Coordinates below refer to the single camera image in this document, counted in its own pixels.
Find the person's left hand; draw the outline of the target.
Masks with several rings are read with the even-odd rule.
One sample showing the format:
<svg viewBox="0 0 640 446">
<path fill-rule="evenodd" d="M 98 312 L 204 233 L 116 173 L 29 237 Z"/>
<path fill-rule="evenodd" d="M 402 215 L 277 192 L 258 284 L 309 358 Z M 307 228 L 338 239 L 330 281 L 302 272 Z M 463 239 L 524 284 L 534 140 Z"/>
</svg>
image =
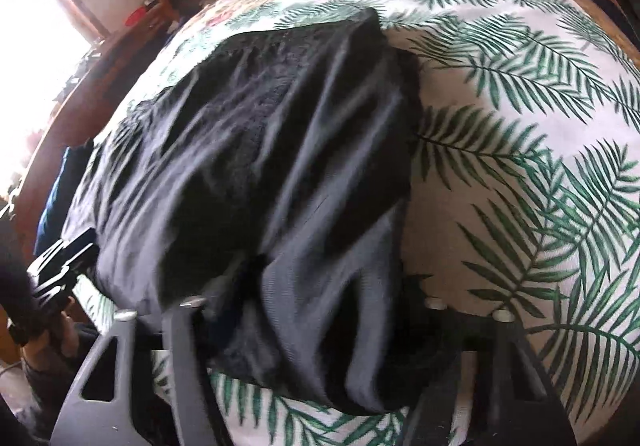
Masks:
<svg viewBox="0 0 640 446">
<path fill-rule="evenodd" d="M 76 323 L 62 312 L 51 328 L 23 346 L 23 362 L 38 372 L 77 370 L 99 336 L 93 325 Z"/>
</svg>

